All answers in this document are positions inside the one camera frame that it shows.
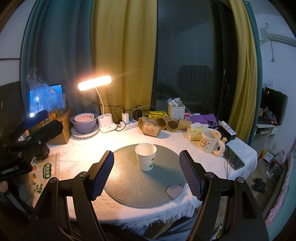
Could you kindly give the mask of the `person's thumb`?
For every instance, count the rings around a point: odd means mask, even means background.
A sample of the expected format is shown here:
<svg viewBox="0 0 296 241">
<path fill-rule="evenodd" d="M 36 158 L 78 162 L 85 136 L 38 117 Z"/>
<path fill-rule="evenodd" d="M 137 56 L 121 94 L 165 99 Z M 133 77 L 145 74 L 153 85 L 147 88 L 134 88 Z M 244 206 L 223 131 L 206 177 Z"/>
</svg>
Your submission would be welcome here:
<svg viewBox="0 0 296 241">
<path fill-rule="evenodd" d="M 8 183 L 7 181 L 0 182 L 0 192 L 6 193 L 8 190 Z"/>
</svg>

